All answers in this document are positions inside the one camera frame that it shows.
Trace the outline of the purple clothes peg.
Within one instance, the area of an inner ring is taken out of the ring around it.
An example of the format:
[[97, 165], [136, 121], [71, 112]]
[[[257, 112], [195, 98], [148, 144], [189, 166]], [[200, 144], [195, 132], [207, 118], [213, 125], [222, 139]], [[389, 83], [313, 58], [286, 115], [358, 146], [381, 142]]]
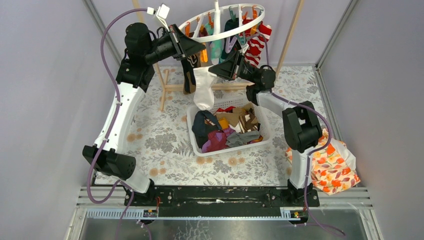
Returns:
[[237, 36], [229, 36], [225, 39], [224, 50], [227, 54], [229, 54], [232, 51], [237, 41], [238, 41]]

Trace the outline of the orange clothes peg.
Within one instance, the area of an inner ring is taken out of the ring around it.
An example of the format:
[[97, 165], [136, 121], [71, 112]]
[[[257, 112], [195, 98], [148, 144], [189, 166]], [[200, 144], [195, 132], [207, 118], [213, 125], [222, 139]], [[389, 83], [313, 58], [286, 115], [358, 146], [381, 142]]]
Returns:
[[203, 49], [201, 52], [200, 52], [200, 54], [199, 54], [199, 57], [200, 57], [200, 62], [201, 63], [208, 63], [208, 61], [209, 61], [209, 59], [208, 59], [208, 52], [207, 52], [207, 49]]

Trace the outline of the white round clip hanger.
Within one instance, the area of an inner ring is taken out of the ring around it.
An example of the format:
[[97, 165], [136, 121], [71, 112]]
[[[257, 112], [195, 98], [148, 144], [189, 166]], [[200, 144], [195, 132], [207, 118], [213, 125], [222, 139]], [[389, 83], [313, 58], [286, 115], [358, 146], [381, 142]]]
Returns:
[[[218, 0], [213, 1], [212, 9], [199, 13], [179, 25], [179, 29], [185, 33], [186, 26], [190, 26], [190, 33], [193, 33], [191, 38], [199, 43], [208, 43], [216, 40], [223, 40], [227, 37], [236, 36], [244, 33], [249, 26], [243, 26], [242, 21], [246, 18], [251, 18], [257, 21], [256, 26], [263, 22], [266, 15], [264, 6], [258, 3], [237, 3], [230, 5], [220, 5]], [[230, 30], [225, 30], [225, 23], [231, 16], [236, 18], [236, 27]], [[214, 22], [220, 25], [220, 33], [217, 35], [200, 36], [202, 27], [207, 23]]]

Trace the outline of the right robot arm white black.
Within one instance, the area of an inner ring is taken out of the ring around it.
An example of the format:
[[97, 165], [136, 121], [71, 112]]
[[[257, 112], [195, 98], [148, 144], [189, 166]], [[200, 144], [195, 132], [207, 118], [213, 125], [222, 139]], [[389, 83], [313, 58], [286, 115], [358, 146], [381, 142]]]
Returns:
[[291, 175], [283, 196], [291, 205], [301, 205], [313, 188], [311, 154], [323, 135], [314, 105], [310, 101], [292, 102], [273, 93], [277, 76], [274, 69], [269, 65], [255, 67], [240, 52], [233, 53], [208, 71], [221, 79], [241, 78], [251, 82], [246, 87], [247, 99], [282, 119], [284, 139], [292, 153]]

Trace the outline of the black striped sock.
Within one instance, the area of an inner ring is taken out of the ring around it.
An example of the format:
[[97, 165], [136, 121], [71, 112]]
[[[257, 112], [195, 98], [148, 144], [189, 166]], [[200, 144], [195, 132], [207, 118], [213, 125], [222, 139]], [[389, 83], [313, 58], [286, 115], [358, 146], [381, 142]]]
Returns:
[[183, 69], [183, 93], [185, 95], [192, 94], [196, 91], [196, 80], [194, 76], [194, 69], [199, 66], [199, 57], [194, 54], [181, 61]]

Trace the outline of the teal patterned sock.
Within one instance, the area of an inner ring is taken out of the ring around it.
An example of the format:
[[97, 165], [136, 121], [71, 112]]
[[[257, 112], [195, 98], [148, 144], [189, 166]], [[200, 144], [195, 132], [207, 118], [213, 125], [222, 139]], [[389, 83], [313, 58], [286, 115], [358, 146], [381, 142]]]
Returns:
[[[205, 28], [206, 28], [206, 32], [208, 36], [214, 36], [221, 33], [220, 24], [216, 25], [213, 21], [207, 23], [205, 25]], [[210, 48], [210, 57], [211, 57], [210, 61], [213, 65], [217, 65], [220, 62], [220, 57], [222, 54], [222, 49], [223, 49], [222, 41], [220, 39], [211, 41], [209, 43], [209, 48]]]

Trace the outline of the red white striped sock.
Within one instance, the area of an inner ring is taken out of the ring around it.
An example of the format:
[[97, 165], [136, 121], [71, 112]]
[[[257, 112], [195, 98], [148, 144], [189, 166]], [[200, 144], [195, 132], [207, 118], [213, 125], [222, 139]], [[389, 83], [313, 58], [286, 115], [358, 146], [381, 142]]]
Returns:
[[253, 66], [258, 67], [261, 54], [266, 43], [270, 40], [272, 34], [272, 27], [268, 24], [259, 24], [256, 26], [255, 31], [251, 30], [248, 35], [248, 49], [245, 52], [246, 60]]

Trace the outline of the brown white striped sock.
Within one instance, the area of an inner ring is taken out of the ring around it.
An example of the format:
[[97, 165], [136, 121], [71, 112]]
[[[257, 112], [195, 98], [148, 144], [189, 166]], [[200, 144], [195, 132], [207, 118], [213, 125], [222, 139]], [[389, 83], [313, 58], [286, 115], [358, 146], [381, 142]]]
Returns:
[[259, 127], [260, 123], [257, 117], [253, 113], [241, 115], [239, 117], [238, 125], [239, 125], [241, 133], [258, 131], [260, 128]]

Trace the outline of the white plastic laundry basket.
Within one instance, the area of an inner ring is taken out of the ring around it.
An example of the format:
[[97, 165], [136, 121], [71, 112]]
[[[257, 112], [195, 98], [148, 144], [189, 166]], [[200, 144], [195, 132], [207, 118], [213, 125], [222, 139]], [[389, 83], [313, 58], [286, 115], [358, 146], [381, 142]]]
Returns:
[[245, 96], [218, 100], [209, 110], [189, 106], [187, 126], [192, 149], [198, 157], [259, 147], [274, 137], [264, 108]]

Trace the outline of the mustard yellow sock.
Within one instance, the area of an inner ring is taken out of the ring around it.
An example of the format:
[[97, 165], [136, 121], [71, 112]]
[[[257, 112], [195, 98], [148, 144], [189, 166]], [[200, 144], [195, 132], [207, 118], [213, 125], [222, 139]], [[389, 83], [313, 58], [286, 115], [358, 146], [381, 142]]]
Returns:
[[219, 119], [218, 123], [223, 130], [230, 127], [230, 123], [228, 122], [228, 120], [225, 117]]

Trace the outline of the navy blue sock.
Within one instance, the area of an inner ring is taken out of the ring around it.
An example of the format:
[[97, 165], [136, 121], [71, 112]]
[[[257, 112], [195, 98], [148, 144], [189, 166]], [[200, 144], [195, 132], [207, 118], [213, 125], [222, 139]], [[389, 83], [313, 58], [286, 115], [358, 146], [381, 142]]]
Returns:
[[198, 111], [194, 117], [193, 125], [191, 127], [197, 146], [200, 149], [209, 140], [209, 133], [221, 129], [222, 127], [217, 117], [208, 110]]

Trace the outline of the grey sock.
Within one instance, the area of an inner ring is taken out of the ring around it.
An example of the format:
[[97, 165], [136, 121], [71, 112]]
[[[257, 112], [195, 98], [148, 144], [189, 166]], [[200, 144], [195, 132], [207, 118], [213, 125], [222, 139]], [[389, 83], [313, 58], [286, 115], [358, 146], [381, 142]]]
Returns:
[[244, 133], [233, 132], [226, 138], [226, 145], [230, 148], [240, 147], [253, 140], [259, 139], [260, 136], [260, 132], [257, 130]]

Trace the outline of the floral table mat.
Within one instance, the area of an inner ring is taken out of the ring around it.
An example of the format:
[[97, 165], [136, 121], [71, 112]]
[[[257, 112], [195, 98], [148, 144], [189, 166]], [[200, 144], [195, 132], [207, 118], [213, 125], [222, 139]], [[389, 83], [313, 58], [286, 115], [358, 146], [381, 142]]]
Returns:
[[126, 137], [126, 152], [137, 158], [138, 172], [156, 185], [286, 185], [291, 164], [285, 156], [288, 145], [280, 118], [264, 110], [273, 134], [267, 144], [197, 156], [187, 124], [191, 105], [191, 95], [178, 91], [163, 94], [160, 79], [153, 79]]

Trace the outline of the floral orange bag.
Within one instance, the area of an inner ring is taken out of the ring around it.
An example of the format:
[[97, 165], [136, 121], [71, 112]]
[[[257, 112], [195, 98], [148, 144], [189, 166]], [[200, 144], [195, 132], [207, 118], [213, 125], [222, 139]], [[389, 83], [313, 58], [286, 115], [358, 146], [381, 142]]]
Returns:
[[[304, 195], [306, 167], [299, 164], [306, 162], [306, 154], [294, 154], [291, 148], [285, 152], [291, 164], [291, 176], [294, 183], [288, 183]], [[328, 195], [348, 190], [361, 182], [356, 172], [356, 157], [342, 141], [332, 138], [324, 149], [314, 152], [310, 160], [308, 187], [318, 188]]]

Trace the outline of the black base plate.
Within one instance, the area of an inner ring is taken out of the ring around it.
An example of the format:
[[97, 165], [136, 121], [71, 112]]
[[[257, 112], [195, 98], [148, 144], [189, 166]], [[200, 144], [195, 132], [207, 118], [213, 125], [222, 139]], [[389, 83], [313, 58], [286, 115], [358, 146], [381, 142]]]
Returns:
[[318, 192], [307, 194], [288, 187], [266, 186], [154, 186], [131, 197], [126, 190], [124, 205], [152, 207], [159, 217], [282, 217], [281, 210], [320, 206]]

